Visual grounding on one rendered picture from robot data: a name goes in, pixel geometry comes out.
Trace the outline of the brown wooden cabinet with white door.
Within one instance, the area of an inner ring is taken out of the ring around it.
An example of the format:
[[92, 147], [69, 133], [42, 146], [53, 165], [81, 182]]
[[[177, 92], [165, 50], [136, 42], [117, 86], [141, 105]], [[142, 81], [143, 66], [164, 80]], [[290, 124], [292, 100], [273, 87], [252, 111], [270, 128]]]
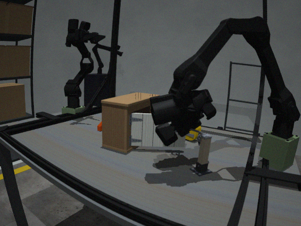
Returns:
[[131, 93], [101, 100], [102, 103], [102, 146], [128, 153], [137, 146], [184, 147], [185, 137], [165, 146], [157, 133], [151, 115], [148, 93]]

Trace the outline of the wooden post with grey hook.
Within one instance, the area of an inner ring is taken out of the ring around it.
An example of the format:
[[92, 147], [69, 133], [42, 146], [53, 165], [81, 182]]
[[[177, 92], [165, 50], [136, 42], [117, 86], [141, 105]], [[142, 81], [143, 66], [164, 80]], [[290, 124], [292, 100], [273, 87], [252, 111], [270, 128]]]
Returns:
[[198, 140], [198, 144], [200, 146], [198, 161], [196, 162], [196, 167], [190, 168], [190, 170], [192, 170], [198, 176], [212, 173], [212, 171], [207, 169], [208, 168], [207, 162], [208, 162], [208, 157], [209, 157], [209, 150], [210, 150], [212, 136], [210, 136], [208, 134], [203, 134], [201, 131], [198, 131], [195, 129], [190, 129], [190, 130], [198, 133], [197, 140]]

